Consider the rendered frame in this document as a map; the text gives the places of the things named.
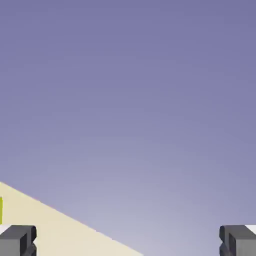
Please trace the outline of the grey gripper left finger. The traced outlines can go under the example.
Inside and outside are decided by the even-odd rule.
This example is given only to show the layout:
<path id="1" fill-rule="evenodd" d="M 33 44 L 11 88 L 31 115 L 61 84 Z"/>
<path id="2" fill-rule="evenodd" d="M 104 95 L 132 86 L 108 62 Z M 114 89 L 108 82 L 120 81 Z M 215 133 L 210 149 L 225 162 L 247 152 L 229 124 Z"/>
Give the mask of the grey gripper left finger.
<path id="1" fill-rule="evenodd" d="M 0 256 L 37 256 L 34 225 L 0 224 Z"/>

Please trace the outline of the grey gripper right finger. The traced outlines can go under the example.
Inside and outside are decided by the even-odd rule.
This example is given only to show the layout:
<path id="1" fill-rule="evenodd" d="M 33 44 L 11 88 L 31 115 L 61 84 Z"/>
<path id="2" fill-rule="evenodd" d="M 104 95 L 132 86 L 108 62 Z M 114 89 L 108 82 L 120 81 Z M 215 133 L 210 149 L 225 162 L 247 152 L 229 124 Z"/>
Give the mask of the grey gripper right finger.
<path id="1" fill-rule="evenodd" d="M 256 224 L 222 225 L 219 256 L 256 256 Z"/>

